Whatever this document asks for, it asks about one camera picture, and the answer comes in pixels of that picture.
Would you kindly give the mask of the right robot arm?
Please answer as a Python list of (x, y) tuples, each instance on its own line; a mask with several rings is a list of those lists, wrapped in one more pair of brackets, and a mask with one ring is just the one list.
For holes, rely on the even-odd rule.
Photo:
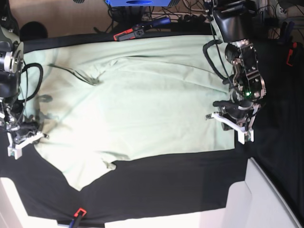
[[(10, 148), (21, 149), (48, 136), (38, 130), (39, 123), (26, 121), (25, 106), (38, 93), (43, 79), (43, 68), (38, 63), (24, 63), (24, 44), (15, 32), (18, 26), (10, 16), (0, 17), (0, 128), (8, 134)], [(34, 92), (19, 99), (22, 73), (26, 74), (26, 94), (29, 91), (28, 69), (39, 70)]]

